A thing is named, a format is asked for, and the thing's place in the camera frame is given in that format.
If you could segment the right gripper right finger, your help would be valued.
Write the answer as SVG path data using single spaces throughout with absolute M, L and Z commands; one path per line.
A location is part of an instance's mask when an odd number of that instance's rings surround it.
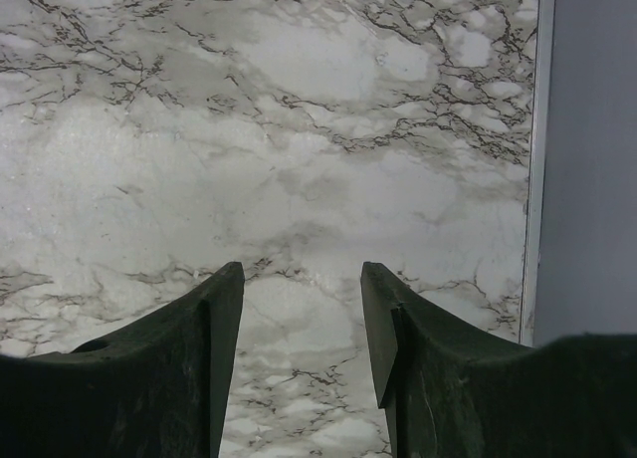
M 418 296 L 379 263 L 361 294 L 373 384 L 396 457 L 632 457 L 636 339 L 527 347 Z

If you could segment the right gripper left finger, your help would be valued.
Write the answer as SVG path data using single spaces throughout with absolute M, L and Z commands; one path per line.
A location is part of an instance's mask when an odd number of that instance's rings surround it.
M 5 457 L 215 457 L 243 309 L 240 263 L 71 352 L 1 360 Z

